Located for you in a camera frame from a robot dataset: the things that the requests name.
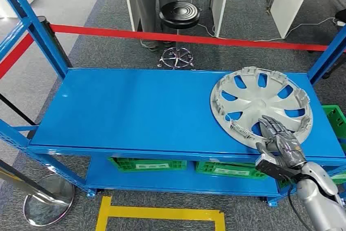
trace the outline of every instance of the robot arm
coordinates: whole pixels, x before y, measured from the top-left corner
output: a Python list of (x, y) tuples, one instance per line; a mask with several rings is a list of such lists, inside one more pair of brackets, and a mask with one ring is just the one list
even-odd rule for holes
[[(271, 117), (262, 118), (259, 119), (261, 131), (268, 142), (265, 146), (256, 144), (261, 156), (256, 160), (256, 168), (277, 180), (297, 183), (297, 196), (316, 230), (345, 231), (346, 213), (338, 195), (338, 187), (321, 166), (307, 162), (298, 140), (283, 124)], [(268, 149), (277, 150), (280, 155), (274, 156)], [(294, 209), (290, 191), (289, 199)]]

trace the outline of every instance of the green plastic crate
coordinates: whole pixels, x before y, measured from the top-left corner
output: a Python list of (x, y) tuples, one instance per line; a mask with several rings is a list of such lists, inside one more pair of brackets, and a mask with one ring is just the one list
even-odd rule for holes
[(334, 175), (332, 177), (332, 180), (333, 180), (333, 182), (335, 184), (345, 183), (346, 182), (346, 172), (342, 173), (342, 174)]
[(109, 158), (121, 171), (185, 170), (186, 161)]
[(255, 169), (254, 163), (196, 162), (196, 172), (250, 179), (267, 177), (267, 175)]
[(346, 152), (346, 117), (338, 105), (323, 105), (323, 107), (340, 145)]

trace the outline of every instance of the gray carpet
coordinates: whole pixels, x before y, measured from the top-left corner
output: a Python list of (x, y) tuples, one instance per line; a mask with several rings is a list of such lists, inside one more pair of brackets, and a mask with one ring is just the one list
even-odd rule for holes
[[(213, 26), (209, 0), (194, 0), (203, 9), (201, 23)], [(228, 0), (221, 37), (239, 39), (271, 39), (279, 34), (274, 21), (265, 13), (265, 0)], [(315, 23), (334, 16), (335, 11), (344, 8), (345, 0), (305, 0), (293, 26), (299, 23)], [(130, 29), (130, 19), (125, 0), (97, 0), (85, 26), (100, 28)], [(327, 44), (336, 33), (331, 21), (317, 27), (304, 27), (292, 32), (287, 42)], [(204, 28), (194, 27), (184, 31), (188, 35), (207, 36)], [(214, 45), (186, 44), (194, 53), (196, 69), (238, 70), (244, 66), (257, 66), (280, 71), (307, 71), (320, 53), (306, 51), (271, 50)], [(104, 68), (157, 68), (161, 50), (151, 53), (140, 47), (139, 41), (106, 37), (79, 36), (69, 54), (75, 67)], [(338, 104), (346, 111), (342, 86), (346, 83), (344, 67), (329, 79), (320, 81), (315, 89), (321, 103)], [(42, 108), (40, 116), (49, 105), (59, 83), (57, 82)], [(87, 167), (87, 158), (63, 156), (59, 158), (70, 168), (83, 175)], [(38, 180), (47, 174), (47, 169), (31, 160), (22, 171)], [(235, 197), (218, 195), (169, 194), (152, 192), (106, 191), (112, 195), (112, 204), (122, 206), (155, 206), (174, 208), (219, 209), (225, 212), (226, 230), (304, 230), (289, 207), (286, 199), (278, 208), (269, 208), (256, 197)], [(22, 217), (21, 207), (25, 194), (15, 190), (0, 216), (2, 230), (33, 230)], [(69, 216), (60, 223), (41, 230), (95, 230), (100, 196), (87, 199), (77, 190), (76, 201)], [(308, 222), (305, 211), (294, 200), (303, 218)], [(141, 219), (109, 219), (107, 230), (213, 230), (210, 222), (162, 221)]]

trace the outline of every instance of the yellow floor tape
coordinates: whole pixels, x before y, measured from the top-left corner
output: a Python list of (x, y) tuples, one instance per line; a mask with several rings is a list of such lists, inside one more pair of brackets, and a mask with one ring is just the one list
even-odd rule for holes
[(134, 217), (139, 219), (170, 219), (214, 221), (215, 231), (225, 231), (225, 215), (219, 210), (145, 208), (111, 206), (112, 197), (103, 196), (96, 231), (106, 231), (109, 217)]

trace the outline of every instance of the shoe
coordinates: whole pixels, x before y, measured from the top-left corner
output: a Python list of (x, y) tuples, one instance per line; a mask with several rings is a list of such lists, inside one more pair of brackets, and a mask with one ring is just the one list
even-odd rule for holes
[(141, 39), (140, 43), (142, 47), (146, 48), (149, 51), (158, 51), (159, 49), (159, 44), (158, 41)]
[(175, 42), (171, 42), (171, 41), (163, 41), (163, 44), (164, 47), (169, 48), (172, 47)]

